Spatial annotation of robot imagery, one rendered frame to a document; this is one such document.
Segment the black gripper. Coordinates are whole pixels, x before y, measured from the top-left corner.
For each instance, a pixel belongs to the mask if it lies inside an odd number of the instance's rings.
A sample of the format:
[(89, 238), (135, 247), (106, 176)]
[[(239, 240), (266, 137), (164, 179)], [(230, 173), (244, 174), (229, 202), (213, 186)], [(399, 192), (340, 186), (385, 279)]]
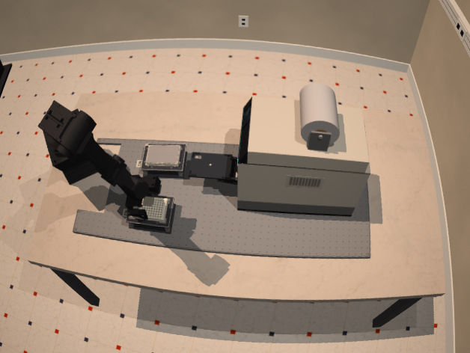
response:
[[(144, 220), (148, 219), (145, 209), (133, 209), (133, 206), (142, 207), (142, 200), (133, 200), (128, 194), (127, 191), (124, 191), (127, 195), (125, 206), (127, 208), (127, 215), (135, 216), (142, 218)], [(129, 196), (129, 197), (128, 197)]]

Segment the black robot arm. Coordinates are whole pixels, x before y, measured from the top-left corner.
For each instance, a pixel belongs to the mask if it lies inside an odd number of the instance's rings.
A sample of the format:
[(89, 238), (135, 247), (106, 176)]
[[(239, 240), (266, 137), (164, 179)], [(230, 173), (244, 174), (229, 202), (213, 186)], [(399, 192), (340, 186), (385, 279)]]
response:
[(52, 143), (54, 154), (63, 154), (72, 162), (78, 155), (85, 155), (86, 159), (95, 164), (96, 171), (105, 181), (107, 180), (106, 182), (114, 187), (118, 185), (123, 191), (127, 191), (133, 200), (143, 200), (147, 194), (158, 196), (162, 187), (158, 176), (130, 175), (125, 161), (120, 156), (109, 155), (94, 140), (92, 131), (95, 126), (92, 117), (82, 110), (76, 115), (55, 100), (38, 125), (45, 133), (51, 135), (47, 141)]

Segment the beige cylinder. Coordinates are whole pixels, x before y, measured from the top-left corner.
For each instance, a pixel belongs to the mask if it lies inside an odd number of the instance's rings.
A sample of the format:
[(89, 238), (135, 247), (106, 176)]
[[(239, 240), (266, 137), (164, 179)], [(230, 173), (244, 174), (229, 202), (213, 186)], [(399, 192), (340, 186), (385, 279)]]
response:
[(327, 85), (312, 83), (299, 93), (301, 136), (309, 142), (311, 131), (323, 129), (331, 133), (329, 144), (340, 136), (335, 92)]

